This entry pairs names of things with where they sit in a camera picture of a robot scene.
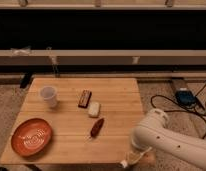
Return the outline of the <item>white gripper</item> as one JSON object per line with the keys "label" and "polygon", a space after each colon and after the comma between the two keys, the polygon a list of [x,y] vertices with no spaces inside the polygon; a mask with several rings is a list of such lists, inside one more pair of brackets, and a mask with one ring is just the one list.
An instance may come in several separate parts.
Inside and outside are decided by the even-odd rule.
{"label": "white gripper", "polygon": [[128,162],[129,162],[129,164],[130,164],[130,165],[136,164],[136,163],[137,163],[139,160],[141,160],[142,157],[143,157],[147,152],[149,152],[149,151],[150,151],[150,149],[147,149],[147,150],[142,151],[142,152],[140,152],[140,151],[138,151],[138,150],[136,150],[136,151],[131,151],[131,152],[129,153],[129,155],[128,155]]}

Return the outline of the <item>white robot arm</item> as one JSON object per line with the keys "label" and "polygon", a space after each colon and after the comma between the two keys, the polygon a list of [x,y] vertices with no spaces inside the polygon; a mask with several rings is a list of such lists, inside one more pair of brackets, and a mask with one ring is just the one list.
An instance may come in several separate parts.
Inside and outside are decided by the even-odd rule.
{"label": "white robot arm", "polygon": [[206,140],[171,131],[168,122],[163,110],[151,109],[134,127],[131,145],[140,151],[160,149],[206,171]]}

